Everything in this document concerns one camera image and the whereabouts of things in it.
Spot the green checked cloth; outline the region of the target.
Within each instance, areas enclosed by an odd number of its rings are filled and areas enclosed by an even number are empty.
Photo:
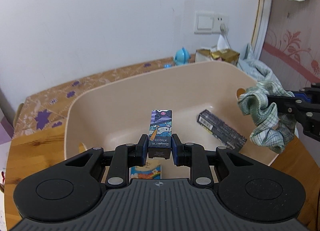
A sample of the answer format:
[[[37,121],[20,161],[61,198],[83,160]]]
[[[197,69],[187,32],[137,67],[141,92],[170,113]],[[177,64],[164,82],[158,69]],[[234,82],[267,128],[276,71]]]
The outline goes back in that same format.
[[[280,154],[294,139],[296,120],[293,115],[279,113],[276,103],[268,102],[268,95],[294,96],[276,82],[259,81],[239,96],[238,106],[243,115],[252,117],[256,126],[249,137],[251,142]]]

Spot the cartoon printed small box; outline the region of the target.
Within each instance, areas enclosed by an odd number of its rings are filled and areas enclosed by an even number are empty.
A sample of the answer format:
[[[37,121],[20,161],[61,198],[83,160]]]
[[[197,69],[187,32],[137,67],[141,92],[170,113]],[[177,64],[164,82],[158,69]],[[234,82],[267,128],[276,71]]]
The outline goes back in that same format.
[[[169,159],[171,154],[172,111],[152,110],[149,128],[149,158]]]

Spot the rainbow cartoon small box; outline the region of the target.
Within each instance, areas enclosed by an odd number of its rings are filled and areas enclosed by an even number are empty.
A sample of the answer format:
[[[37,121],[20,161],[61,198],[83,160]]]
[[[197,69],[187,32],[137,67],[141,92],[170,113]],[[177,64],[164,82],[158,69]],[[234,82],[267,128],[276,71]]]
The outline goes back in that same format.
[[[146,164],[142,167],[131,167],[129,174],[130,179],[161,179],[162,166],[159,160],[151,159],[146,161]]]

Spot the dark long box in bin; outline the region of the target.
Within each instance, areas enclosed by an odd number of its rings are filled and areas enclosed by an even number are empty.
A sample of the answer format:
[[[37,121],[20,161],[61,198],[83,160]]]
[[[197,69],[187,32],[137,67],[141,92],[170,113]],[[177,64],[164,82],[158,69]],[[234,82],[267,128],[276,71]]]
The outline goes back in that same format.
[[[239,152],[247,142],[246,137],[231,128],[209,110],[199,113],[197,122],[229,149]]]

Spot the light blue quilt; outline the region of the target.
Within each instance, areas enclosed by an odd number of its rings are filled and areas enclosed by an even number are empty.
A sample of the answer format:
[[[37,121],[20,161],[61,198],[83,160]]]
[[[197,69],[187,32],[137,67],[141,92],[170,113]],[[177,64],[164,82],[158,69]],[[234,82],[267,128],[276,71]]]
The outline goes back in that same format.
[[[238,60],[237,68],[256,81],[273,81],[279,85],[281,84],[271,68],[255,58],[251,44],[247,45],[245,55]]]

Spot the beige plastic storage bin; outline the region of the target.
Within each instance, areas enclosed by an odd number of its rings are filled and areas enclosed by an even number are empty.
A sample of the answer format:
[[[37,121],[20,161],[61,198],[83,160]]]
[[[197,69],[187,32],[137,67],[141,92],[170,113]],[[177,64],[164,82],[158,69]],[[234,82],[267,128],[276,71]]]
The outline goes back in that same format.
[[[71,105],[65,130],[65,158],[78,154],[79,145],[114,150],[137,143],[149,132],[153,110],[172,111],[172,131],[183,143],[215,150],[221,142],[197,122],[209,110],[248,138],[255,126],[238,107],[237,91],[256,81],[236,66],[206,61],[140,74],[97,87]]]

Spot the gold tissue box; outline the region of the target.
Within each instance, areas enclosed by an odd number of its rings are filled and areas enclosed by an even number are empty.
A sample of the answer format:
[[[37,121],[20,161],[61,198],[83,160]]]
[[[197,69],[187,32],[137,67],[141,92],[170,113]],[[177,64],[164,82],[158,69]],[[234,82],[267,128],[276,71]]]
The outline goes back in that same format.
[[[220,35],[217,44],[213,47],[202,47],[196,50],[195,62],[224,61],[237,65],[240,53],[231,49],[225,35]]]

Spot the floral paper mat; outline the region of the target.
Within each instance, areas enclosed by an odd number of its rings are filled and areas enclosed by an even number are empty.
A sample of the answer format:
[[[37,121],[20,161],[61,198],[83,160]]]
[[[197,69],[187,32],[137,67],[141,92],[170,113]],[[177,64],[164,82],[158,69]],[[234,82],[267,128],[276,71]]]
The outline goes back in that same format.
[[[115,68],[75,79],[28,96],[17,117],[14,137],[65,125],[69,107],[84,92],[142,73],[174,66],[172,57]]]

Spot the pink purple board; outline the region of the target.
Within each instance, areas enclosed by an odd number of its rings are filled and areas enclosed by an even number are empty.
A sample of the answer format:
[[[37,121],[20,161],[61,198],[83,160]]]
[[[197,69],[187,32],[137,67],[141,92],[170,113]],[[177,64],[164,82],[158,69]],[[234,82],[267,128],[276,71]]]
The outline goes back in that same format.
[[[1,90],[1,144],[12,140],[14,135],[13,119],[15,112]]]

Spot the bed headboard cream frame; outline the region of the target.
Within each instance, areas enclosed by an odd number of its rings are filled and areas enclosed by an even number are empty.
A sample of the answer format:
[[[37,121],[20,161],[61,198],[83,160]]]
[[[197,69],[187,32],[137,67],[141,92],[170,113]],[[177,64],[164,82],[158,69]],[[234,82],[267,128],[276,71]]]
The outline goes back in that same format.
[[[287,90],[319,82],[319,0],[272,0],[258,67]]]

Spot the white wall switch socket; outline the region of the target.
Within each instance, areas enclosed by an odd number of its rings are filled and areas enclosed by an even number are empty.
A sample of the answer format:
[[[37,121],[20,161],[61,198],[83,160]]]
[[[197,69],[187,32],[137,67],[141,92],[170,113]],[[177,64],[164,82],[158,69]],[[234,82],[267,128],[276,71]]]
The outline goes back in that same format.
[[[209,11],[196,11],[195,12],[195,34],[220,34],[221,26],[228,26],[229,16],[209,12]]]

